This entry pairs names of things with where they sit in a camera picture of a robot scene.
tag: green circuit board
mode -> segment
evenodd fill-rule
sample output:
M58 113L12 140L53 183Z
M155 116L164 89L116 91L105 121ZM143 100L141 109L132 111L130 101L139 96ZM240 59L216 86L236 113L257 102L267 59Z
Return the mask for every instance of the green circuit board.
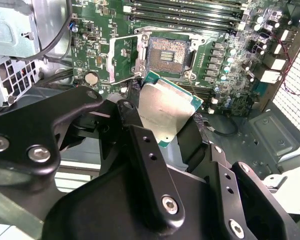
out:
M267 21L283 18L278 0L73 0L72 61L74 79L106 98L125 93L133 78L149 71L209 103L219 95L216 114L249 114L253 99L268 83L247 79L263 55L251 52L251 41L267 43L255 29L272 30ZM85 80L96 76L93 84Z

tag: cable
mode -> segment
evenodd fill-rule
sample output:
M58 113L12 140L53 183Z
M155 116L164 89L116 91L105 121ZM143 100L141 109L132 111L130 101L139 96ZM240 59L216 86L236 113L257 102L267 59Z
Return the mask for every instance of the cable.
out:
M217 131L213 126L210 125L210 122L208 122L208 121L204 121L203 124L206 126L207 129L209 129L211 132L213 132L219 136L223 136L223 137L234 136L238 133L239 128L238 128L236 122L229 115L227 115L226 117L229 119L230 123L234 127L234 130L229 133L223 133L223 132Z
M35 54L33 56L20 57L20 58L18 58L18 60L30 62L35 59L40 59L41 57L43 57L44 55L49 53L58 44L58 42L62 38L63 34L67 31L69 24L71 22L71 19L72 19L72 0L67 0L66 5L67 5L67 10L68 10L68 17L66 18L65 22L63 23L60 31L57 33L57 35L54 37L54 39L48 44L48 46L46 46L44 49L42 49L40 52L38 52L37 54Z
M65 70L65 71L59 72L59 73L57 73L55 75L49 76L47 78L44 78L44 79L38 81L35 84L35 86L36 87L40 87L40 86L43 86L43 85L46 85L46 84L50 84L50 83L53 83L53 82L56 82L56 81L59 81L59 80L70 78L73 75L74 75L74 72L73 72L72 69Z
M52 63L57 63L57 64L62 64L62 65L65 65L67 67L71 67L72 68L72 62L68 62L68 61L64 61L63 59L65 57L67 57L67 55L69 54L70 52L70 49L71 49L71 38L72 38L72 31L71 31L71 27L72 27L73 23L69 26L69 41L68 41L68 47L65 51L65 53L62 55L62 57L60 58L54 58L54 57L51 57L51 56L47 56L47 55L44 55L44 57L46 59L48 59L50 62Z

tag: motherboard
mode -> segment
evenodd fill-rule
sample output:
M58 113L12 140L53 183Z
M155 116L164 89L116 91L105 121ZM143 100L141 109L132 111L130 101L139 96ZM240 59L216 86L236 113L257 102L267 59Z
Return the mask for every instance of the motherboard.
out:
M203 100L210 114L247 116L287 60L284 0L73 0L76 84L124 95L152 71Z

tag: ventilation grille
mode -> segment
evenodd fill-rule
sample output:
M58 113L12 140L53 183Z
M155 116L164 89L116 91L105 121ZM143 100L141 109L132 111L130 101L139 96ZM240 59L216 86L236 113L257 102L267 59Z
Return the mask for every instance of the ventilation grille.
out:
M300 52L285 77L285 84L293 92L300 93ZM282 84L273 103L300 130L300 96L288 93Z

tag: red wire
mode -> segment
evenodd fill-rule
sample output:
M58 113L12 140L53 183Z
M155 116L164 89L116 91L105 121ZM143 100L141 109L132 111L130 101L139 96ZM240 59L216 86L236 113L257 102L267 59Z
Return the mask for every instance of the red wire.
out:
M276 36L273 36L273 38L276 39L276 41L281 45L281 47L282 47L282 49L283 49L283 51L284 51L284 54L285 54L286 57L288 58L288 62L289 62L288 66L286 67L285 72L284 72L283 75L282 75L282 78L283 78L283 79L282 79L282 83L283 83L283 86L284 86L284 90L285 90L286 92L292 94L292 95L300 96L300 93L296 93L296 92L292 91L292 90L291 90L290 88L288 88L287 85L286 85L286 76L287 76L288 72L290 71L290 69L291 69L291 67L292 67L292 65L293 65L293 62L292 62L292 60L291 60L291 58L290 58L290 56L289 56L288 50L287 50L287 48L283 45L283 43L282 43L282 41L281 41L280 39L277 39Z

